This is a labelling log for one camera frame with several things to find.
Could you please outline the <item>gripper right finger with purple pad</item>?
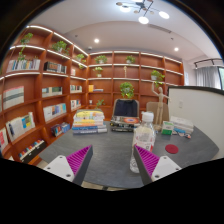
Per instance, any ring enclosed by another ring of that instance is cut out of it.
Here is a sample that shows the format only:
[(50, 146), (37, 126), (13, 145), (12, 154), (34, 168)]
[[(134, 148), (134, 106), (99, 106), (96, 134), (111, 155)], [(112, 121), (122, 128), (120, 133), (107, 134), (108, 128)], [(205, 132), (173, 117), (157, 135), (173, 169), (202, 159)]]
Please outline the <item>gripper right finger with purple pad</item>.
[(168, 156), (159, 157), (137, 145), (134, 146), (134, 158), (144, 185), (181, 170)]

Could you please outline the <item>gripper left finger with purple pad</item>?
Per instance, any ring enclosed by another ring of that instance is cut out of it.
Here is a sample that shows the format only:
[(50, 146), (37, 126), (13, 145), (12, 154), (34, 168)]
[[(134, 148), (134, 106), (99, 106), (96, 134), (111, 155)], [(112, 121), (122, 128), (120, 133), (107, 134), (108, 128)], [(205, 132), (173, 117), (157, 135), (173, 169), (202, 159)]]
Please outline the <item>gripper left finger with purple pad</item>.
[(76, 185), (81, 185), (92, 155), (93, 146), (89, 145), (73, 152), (69, 156), (57, 156), (44, 170)]

